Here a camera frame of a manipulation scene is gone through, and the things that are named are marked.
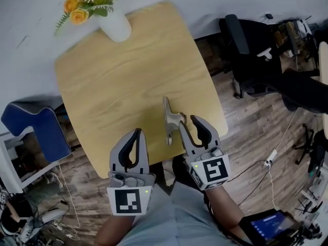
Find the white power strip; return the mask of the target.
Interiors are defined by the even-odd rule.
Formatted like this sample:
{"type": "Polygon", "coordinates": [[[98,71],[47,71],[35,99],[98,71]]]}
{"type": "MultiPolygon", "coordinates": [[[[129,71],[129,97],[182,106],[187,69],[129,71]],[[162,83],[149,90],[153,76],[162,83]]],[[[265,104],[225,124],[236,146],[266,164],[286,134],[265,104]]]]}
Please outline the white power strip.
{"type": "Polygon", "coordinates": [[[268,168],[270,169],[270,168],[272,167],[272,165],[273,165],[273,161],[274,161],[276,155],[277,155],[277,150],[274,149],[274,150],[270,153],[270,155],[267,157],[267,159],[264,161],[264,166],[265,166],[265,167],[268,167],[268,168]]]}

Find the orange and white flower bouquet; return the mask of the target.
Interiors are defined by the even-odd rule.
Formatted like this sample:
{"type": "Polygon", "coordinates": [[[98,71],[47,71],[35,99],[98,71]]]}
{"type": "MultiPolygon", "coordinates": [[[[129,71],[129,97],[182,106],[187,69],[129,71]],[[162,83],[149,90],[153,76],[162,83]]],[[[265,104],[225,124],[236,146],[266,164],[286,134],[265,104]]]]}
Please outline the orange and white flower bouquet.
{"type": "Polygon", "coordinates": [[[74,25],[85,23],[91,16],[106,17],[113,11],[116,0],[65,0],[64,13],[55,25],[54,34],[57,35],[62,26],[70,21],[74,25]]]}

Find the blue chair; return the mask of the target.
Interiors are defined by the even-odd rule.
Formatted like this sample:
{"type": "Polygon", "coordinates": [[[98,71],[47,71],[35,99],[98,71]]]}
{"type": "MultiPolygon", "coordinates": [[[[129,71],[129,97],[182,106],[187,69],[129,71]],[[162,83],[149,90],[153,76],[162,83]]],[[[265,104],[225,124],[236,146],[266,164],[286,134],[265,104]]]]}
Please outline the blue chair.
{"type": "Polygon", "coordinates": [[[30,101],[11,102],[7,104],[1,122],[14,136],[31,127],[48,162],[56,162],[71,154],[57,115],[49,106],[30,101]]]}

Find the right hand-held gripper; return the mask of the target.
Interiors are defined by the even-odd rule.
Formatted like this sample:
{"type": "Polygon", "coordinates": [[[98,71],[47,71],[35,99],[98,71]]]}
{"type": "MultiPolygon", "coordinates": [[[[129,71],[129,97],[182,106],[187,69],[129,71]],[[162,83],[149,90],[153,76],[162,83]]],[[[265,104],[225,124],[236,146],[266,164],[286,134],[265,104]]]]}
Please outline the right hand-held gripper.
{"type": "Polygon", "coordinates": [[[190,119],[197,129],[197,139],[194,141],[190,131],[183,121],[179,122],[179,132],[182,145],[190,162],[190,175],[201,191],[223,185],[231,177],[229,157],[223,154],[217,130],[205,119],[191,115],[190,119]]]}

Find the person's right forearm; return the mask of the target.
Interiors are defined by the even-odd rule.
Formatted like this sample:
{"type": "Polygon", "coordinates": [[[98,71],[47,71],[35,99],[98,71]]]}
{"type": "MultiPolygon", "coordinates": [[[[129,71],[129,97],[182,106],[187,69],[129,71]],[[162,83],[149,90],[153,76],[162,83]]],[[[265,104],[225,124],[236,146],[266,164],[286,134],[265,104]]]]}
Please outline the person's right forearm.
{"type": "Polygon", "coordinates": [[[245,214],[224,187],[217,186],[206,190],[205,193],[222,233],[235,242],[246,242],[247,236],[239,226],[245,214]]]}

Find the pair of sneakers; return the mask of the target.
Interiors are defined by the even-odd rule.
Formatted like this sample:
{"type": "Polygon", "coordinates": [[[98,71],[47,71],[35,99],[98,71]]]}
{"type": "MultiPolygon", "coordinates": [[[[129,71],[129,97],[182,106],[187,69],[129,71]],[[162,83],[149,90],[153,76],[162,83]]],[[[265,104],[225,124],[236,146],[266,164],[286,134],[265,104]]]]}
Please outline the pair of sneakers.
{"type": "Polygon", "coordinates": [[[62,188],[64,186],[63,183],[61,182],[59,176],[53,171],[46,173],[45,178],[47,179],[48,184],[56,183],[60,188],[62,188]]]}

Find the white cabinet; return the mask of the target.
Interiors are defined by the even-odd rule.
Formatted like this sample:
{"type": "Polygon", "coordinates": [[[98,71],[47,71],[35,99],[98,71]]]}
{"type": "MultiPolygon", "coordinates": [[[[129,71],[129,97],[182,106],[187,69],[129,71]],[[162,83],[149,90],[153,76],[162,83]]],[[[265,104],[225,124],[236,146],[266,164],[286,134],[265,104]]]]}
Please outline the white cabinet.
{"type": "Polygon", "coordinates": [[[23,188],[27,187],[58,165],[57,161],[52,162],[34,173],[28,173],[27,177],[19,177],[12,163],[9,150],[21,144],[22,138],[32,132],[33,128],[28,127],[24,129],[19,136],[14,136],[10,132],[0,134],[0,178],[8,193],[22,193],[23,188]]]}

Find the black office chair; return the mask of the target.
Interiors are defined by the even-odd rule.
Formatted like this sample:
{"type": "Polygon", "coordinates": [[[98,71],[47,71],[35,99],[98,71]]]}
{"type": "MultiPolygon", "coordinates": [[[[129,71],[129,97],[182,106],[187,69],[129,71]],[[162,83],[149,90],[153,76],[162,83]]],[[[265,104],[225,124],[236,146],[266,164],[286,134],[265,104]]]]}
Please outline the black office chair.
{"type": "Polygon", "coordinates": [[[277,47],[269,25],[229,14],[219,20],[219,27],[233,77],[239,85],[235,98],[279,93],[290,111],[304,108],[328,114],[328,86],[314,79],[319,71],[283,71],[280,56],[290,44],[277,47]]]}

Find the person's left forearm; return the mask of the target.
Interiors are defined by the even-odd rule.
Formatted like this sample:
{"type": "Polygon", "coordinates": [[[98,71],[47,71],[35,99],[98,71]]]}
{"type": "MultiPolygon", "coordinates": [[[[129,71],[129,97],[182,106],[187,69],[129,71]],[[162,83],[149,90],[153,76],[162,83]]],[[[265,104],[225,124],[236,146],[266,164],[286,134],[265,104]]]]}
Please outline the person's left forearm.
{"type": "Polygon", "coordinates": [[[135,216],[110,216],[95,237],[94,246],[116,246],[131,230],[135,216]]]}

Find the metal bulldog clip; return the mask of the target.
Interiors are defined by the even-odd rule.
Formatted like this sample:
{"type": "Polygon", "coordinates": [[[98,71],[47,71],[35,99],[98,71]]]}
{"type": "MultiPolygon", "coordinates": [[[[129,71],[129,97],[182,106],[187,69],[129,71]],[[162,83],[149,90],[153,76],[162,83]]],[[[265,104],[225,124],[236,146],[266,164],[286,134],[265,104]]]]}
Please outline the metal bulldog clip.
{"type": "Polygon", "coordinates": [[[165,129],[166,129],[166,142],[167,145],[172,144],[173,140],[173,131],[179,130],[179,123],[187,123],[187,117],[182,112],[172,113],[169,99],[163,97],[163,107],[164,107],[164,116],[165,116],[165,129]]]}

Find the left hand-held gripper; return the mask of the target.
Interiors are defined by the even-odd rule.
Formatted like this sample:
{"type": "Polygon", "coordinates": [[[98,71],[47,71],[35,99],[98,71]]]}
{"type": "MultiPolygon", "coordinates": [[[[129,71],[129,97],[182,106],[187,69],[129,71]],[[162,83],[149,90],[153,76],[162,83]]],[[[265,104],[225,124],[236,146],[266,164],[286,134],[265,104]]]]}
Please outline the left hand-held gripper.
{"type": "Polygon", "coordinates": [[[127,133],[113,147],[110,152],[110,170],[112,172],[109,173],[110,185],[107,187],[107,193],[112,214],[115,216],[145,215],[156,175],[148,174],[148,150],[142,129],[137,128],[127,133]],[[134,145],[135,161],[133,162],[130,159],[130,153],[134,145]]]}

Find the black tablet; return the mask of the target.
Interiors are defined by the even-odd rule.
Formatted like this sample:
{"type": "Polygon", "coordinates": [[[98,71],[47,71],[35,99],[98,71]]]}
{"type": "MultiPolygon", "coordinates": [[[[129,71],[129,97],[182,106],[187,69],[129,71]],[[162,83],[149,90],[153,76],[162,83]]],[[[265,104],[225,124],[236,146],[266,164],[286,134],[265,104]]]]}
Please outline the black tablet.
{"type": "Polygon", "coordinates": [[[302,235],[303,223],[282,210],[267,210],[239,222],[253,246],[292,246],[302,235]]]}

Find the white vase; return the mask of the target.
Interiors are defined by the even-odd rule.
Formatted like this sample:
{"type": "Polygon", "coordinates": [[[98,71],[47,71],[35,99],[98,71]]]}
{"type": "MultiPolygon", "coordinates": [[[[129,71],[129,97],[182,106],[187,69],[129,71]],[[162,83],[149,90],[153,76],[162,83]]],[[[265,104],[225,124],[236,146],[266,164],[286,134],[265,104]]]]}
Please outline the white vase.
{"type": "Polygon", "coordinates": [[[114,42],[126,41],[132,33],[132,27],[125,14],[114,9],[107,16],[98,16],[97,22],[102,31],[114,42]]]}

